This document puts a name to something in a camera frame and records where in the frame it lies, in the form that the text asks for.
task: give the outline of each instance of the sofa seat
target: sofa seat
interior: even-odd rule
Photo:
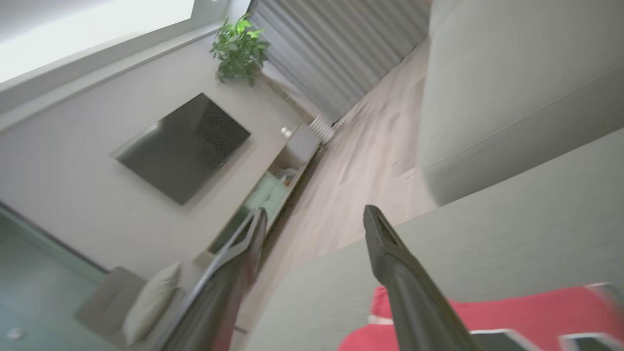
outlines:
[[[395,229],[459,301],[624,291],[623,151],[624,129]],[[320,257],[282,281],[246,351],[336,350],[366,325],[378,285],[364,241]]]
[[[624,127],[624,1],[435,0],[417,145],[439,205]]]

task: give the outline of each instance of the television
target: television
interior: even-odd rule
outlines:
[[[250,135],[199,94],[119,147],[113,157],[184,205]]]

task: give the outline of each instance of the pillow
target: pillow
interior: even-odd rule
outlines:
[[[131,346],[148,336],[167,309],[180,278],[180,262],[156,273],[147,281],[125,317],[123,331],[126,345]]]

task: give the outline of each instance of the potted plant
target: potted plant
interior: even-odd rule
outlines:
[[[294,101],[280,83],[262,73],[264,62],[268,60],[266,50],[270,43],[259,37],[264,29],[250,30],[251,22],[247,20],[247,17],[249,14],[243,15],[233,24],[228,23],[226,19],[225,24],[217,32],[217,38],[210,50],[213,57],[221,61],[217,78],[224,83],[246,80],[250,85],[254,85],[256,78],[260,79],[294,108],[304,121],[311,122],[314,117]]]

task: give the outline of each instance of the light wood floor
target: light wood floor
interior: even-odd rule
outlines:
[[[253,330],[287,273],[363,239],[364,205],[378,206],[392,224],[435,209],[416,164],[428,57],[426,41],[343,118],[293,205],[269,233],[270,254],[241,307],[238,326]],[[242,350],[243,336],[236,339],[235,349]]]

